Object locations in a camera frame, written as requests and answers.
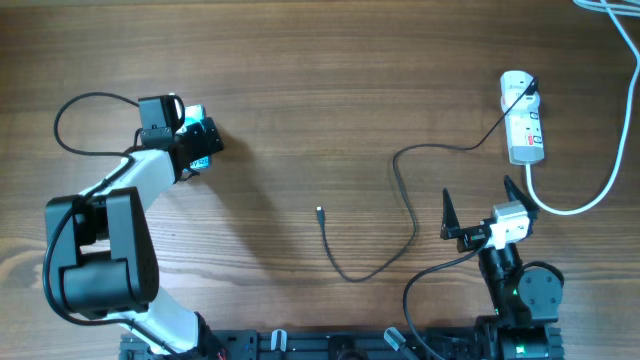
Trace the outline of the Galaxy smartphone teal screen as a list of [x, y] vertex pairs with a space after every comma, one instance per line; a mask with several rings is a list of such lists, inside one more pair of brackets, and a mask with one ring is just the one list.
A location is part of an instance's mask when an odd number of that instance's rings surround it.
[[206, 135], [205, 118], [206, 111], [202, 105], [190, 105], [185, 108], [185, 122], [181, 134], [192, 146], [193, 161], [190, 168], [194, 171], [203, 171], [211, 166], [210, 156], [203, 150]]

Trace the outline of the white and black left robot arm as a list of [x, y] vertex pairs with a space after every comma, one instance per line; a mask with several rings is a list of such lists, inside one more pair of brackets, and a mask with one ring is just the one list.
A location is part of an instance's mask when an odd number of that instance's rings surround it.
[[122, 359], [225, 359], [204, 318], [161, 287], [146, 220], [163, 192], [208, 168], [224, 143], [205, 108], [176, 94], [133, 105], [141, 126], [133, 145], [117, 152], [120, 164], [96, 185], [46, 205], [45, 298], [69, 323], [128, 330]]

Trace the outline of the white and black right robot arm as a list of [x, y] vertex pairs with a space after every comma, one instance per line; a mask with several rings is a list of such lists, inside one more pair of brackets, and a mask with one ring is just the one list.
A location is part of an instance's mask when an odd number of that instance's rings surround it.
[[494, 313], [476, 319], [474, 331], [485, 359], [563, 359], [559, 320], [564, 276], [543, 261], [523, 262], [517, 243], [533, 234], [540, 208], [508, 176], [507, 201], [475, 226], [459, 223], [448, 190], [443, 191], [440, 237], [478, 258]]

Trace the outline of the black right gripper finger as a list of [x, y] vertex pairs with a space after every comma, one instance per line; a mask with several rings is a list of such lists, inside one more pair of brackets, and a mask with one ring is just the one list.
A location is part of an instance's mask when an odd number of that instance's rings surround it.
[[447, 188], [442, 191], [443, 195], [443, 215], [441, 223], [440, 237], [449, 240], [459, 237], [460, 224], [456, 211]]
[[519, 201], [526, 209], [529, 218], [537, 220], [539, 214], [538, 205], [516, 186], [510, 176], [505, 175], [503, 182], [508, 199], [510, 201]]

